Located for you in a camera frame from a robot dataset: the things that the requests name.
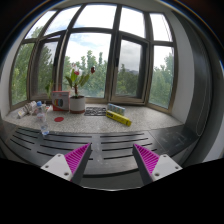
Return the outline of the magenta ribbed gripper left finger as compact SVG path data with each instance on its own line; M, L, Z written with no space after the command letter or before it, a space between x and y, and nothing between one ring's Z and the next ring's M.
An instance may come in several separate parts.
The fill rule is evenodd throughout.
M65 155L56 154L41 169L79 185L90 154L91 144L88 143Z

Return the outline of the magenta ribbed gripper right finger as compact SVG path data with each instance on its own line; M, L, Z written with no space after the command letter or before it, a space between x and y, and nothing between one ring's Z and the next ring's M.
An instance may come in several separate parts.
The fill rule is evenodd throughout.
M182 167L167 154L158 155L137 144L133 145L132 152L144 185L157 181L182 169Z

